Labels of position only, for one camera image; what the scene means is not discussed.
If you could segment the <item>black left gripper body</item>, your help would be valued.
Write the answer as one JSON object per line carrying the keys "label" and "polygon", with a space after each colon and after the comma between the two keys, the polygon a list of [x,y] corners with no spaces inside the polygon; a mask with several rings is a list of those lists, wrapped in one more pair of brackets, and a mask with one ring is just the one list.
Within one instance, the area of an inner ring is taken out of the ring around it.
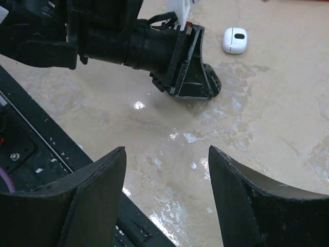
{"label": "black left gripper body", "polygon": [[193,42],[193,29],[183,31],[174,25],[152,26],[151,41],[155,45],[156,66],[150,71],[152,83],[172,97],[179,96],[186,77],[188,53]]}

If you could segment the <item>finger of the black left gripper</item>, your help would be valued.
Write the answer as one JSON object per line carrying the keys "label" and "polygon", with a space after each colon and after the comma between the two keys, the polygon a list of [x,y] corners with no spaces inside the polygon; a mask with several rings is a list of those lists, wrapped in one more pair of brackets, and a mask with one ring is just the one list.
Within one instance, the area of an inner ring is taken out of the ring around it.
{"label": "finger of the black left gripper", "polygon": [[188,53],[183,60],[176,86],[176,96],[182,98],[211,99],[213,90],[206,76],[202,59],[204,28],[192,25],[187,28]]}

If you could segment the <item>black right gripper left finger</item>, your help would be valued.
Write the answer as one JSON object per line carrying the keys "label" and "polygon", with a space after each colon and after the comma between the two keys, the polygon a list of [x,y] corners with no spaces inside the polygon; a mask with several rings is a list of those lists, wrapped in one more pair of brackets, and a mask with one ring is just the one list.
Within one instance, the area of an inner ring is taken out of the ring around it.
{"label": "black right gripper left finger", "polygon": [[33,191],[1,193],[1,246],[110,246],[125,172],[118,147]]}

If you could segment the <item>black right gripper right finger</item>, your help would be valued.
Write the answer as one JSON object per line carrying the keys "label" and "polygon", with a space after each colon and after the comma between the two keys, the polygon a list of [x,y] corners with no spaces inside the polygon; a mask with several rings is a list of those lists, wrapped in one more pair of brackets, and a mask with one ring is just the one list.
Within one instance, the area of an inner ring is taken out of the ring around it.
{"label": "black right gripper right finger", "polygon": [[208,163],[224,246],[328,246],[328,195],[267,177],[215,146]]}

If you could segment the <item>white earbud charging case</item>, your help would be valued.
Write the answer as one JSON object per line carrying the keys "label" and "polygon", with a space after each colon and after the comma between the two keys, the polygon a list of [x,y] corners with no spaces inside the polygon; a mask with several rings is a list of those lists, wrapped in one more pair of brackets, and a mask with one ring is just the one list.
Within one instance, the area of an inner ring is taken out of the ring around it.
{"label": "white earbud charging case", "polygon": [[247,31],[243,28],[231,27],[225,30],[223,35],[223,51],[228,54],[242,54],[248,44]]}

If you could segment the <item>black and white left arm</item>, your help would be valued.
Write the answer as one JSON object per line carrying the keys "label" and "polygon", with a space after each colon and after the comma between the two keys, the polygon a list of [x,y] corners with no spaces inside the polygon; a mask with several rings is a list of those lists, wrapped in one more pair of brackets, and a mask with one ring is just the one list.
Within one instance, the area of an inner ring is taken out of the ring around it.
{"label": "black and white left arm", "polygon": [[211,99],[221,91],[202,60],[204,28],[188,22],[191,1],[138,17],[142,1],[1,1],[1,54],[33,67],[75,69],[89,59],[148,71],[173,97]]}

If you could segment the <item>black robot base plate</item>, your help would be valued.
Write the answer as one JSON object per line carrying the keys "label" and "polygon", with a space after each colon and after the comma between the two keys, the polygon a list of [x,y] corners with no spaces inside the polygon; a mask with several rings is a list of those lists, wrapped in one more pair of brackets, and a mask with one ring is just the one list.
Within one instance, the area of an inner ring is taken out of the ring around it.
{"label": "black robot base plate", "polygon": [[[1,193],[33,191],[94,163],[1,69]],[[172,246],[123,193],[110,246]]]}

